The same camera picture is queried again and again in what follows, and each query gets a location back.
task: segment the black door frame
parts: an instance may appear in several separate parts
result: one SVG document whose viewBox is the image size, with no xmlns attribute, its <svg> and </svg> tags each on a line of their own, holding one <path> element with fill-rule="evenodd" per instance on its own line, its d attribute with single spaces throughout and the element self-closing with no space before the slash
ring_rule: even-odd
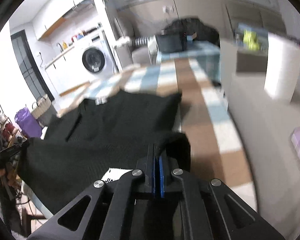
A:
<svg viewBox="0 0 300 240">
<path fill-rule="evenodd" d="M 34 57 L 32 55 L 32 52 L 31 52 L 31 49 L 30 49 L 30 46 L 29 46 L 29 43 L 28 43 L 28 40 L 27 40 L 26 31 L 21 30 L 21 31 L 11 35 L 11 39 L 16 39 L 16 38 L 19 38 L 19 37 L 21 37 L 23 43 L 25 44 L 26 54 L 29 58 L 30 64 L 32 65 L 32 69 L 33 69 L 40 85 L 42 86 L 43 90 L 48 94 L 49 99 L 51 101 L 53 101 L 54 97 L 53 97 L 50 89 L 48 88 L 46 82 L 44 81 L 44 79 L 43 79 L 43 77 L 40 73 L 40 70 L 37 66 L 37 63 L 35 62 Z"/>
</svg>

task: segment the triangular cutout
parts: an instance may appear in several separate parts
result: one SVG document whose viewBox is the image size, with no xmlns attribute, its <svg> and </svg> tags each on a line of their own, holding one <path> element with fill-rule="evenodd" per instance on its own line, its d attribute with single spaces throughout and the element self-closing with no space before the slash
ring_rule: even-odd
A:
<svg viewBox="0 0 300 240">
<path fill-rule="evenodd" d="M 58 219 L 58 224 L 76 231 L 80 225 L 82 217 L 90 203 L 90 196 L 84 196 L 77 204 L 75 204 L 67 213 Z"/>
<path fill-rule="evenodd" d="M 255 221 L 254 217 L 250 215 L 248 211 L 246 211 L 233 197 L 226 195 L 225 200 L 237 228 L 244 228 Z"/>
</svg>

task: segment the ceiling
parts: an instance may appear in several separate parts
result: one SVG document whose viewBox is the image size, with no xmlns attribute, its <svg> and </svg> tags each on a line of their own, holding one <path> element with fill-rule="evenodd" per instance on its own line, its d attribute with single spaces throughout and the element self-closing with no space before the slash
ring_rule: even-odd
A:
<svg viewBox="0 0 300 240">
<path fill-rule="evenodd" d="M 9 19 L 10 29 L 31 22 L 47 1 L 49 0 L 24 0 Z"/>
</svg>

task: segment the backsplash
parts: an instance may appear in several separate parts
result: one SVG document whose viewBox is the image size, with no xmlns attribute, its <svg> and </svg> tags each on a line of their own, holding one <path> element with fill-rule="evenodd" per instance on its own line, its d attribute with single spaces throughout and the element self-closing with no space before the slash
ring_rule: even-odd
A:
<svg viewBox="0 0 300 240">
<path fill-rule="evenodd" d="M 57 28 L 50 35 L 50 43 L 55 50 L 56 54 L 60 53 L 60 47 L 57 47 L 57 43 L 62 44 L 65 41 L 67 44 L 71 43 L 71 37 L 77 34 L 77 30 L 88 30 L 93 27 L 97 27 L 100 22 L 97 9 L 94 6 L 90 6 L 78 13 L 70 19 L 67 19 L 59 28 Z"/>
</svg>

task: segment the kitchen counter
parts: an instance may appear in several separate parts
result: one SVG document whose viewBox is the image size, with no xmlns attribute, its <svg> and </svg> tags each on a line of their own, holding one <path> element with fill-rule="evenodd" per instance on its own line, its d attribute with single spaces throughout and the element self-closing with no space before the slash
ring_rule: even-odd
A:
<svg viewBox="0 0 300 240">
<path fill-rule="evenodd" d="M 44 67 L 44 69 L 47 69 L 48 67 L 50 67 L 53 63 L 55 63 L 58 59 L 60 59 L 64 54 L 66 54 L 68 51 L 70 51 L 71 49 L 74 48 L 74 44 L 68 48 L 66 48 L 63 52 L 61 52 L 58 56 L 56 56 L 55 58 L 53 58 L 52 61 L 49 61 L 46 66 Z"/>
</svg>

